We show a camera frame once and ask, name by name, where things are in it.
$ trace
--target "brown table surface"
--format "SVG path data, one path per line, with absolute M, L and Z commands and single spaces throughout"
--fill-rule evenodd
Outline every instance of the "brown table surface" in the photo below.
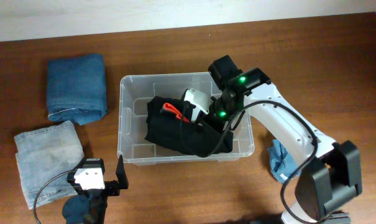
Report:
M 342 209 L 354 223 L 376 223 L 376 15 L 371 13 L 0 43 L 0 223 L 34 222 L 21 190 L 13 137 L 54 124 L 45 107 L 47 61 L 93 52 L 104 56 L 110 112 L 101 121 L 76 125 L 76 131 L 86 155 L 104 159 L 106 180 L 116 178 L 121 78 L 203 72 L 229 54 L 243 70 L 261 68 L 324 133 L 360 148 L 364 192 Z M 284 211 L 281 185 L 269 172 L 266 148 L 273 136 L 252 122 L 250 157 L 126 164 L 130 188 L 109 198 L 105 222 L 219 223 Z M 293 187 L 288 192 L 292 203 Z M 40 207 L 42 222 L 64 223 L 65 201 Z

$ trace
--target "folded black clothing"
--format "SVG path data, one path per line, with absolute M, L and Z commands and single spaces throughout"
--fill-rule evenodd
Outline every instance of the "folded black clothing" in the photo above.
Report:
M 221 133 L 203 120 L 198 122 L 201 125 L 183 122 L 182 135 L 187 149 L 181 141 L 181 120 L 172 114 L 161 113 L 160 110 L 164 103 L 170 103 L 181 113 L 183 112 L 184 102 L 182 100 L 155 96 L 151 102 L 147 103 L 148 117 L 146 123 L 148 125 L 148 133 L 145 137 L 146 140 L 187 155 L 205 157 L 213 151 L 221 138 Z M 191 115 L 192 109 L 188 108 L 185 112 L 185 117 L 190 120 Z M 232 151 L 233 133 L 227 132 L 223 144 L 221 144 L 215 154 Z

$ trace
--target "green led light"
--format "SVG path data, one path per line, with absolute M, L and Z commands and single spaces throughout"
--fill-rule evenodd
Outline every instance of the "green led light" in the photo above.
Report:
M 225 111 L 221 111 L 221 112 L 219 113 L 219 116 L 222 117 L 222 118 L 225 117 L 225 116 L 226 116 L 226 112 L 225 112 Z

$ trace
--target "white wall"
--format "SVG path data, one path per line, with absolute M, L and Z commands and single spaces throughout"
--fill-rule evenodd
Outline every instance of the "white wall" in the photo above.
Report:
M 0 0 L 0 41 L 376 12 L 376 0 Z

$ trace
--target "storage box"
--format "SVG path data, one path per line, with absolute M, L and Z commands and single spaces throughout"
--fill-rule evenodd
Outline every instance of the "storage box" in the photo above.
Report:
M 161 162 L 233 161 L 251 156 L 254 138 L 251 120 L 246 113 L 234 131 L 233 150 L 230 153 L 206 158 L 187 156 L 145 140 L 147 134 L 147 103 L 154 96 L 180 99 L 187 88 L 200 90 L 216 98 L 221 91 L 208 72 L 166 75 L 128 75 L 120 82 L 119 143 L 117 156 L 125 163 L 149 165 Z

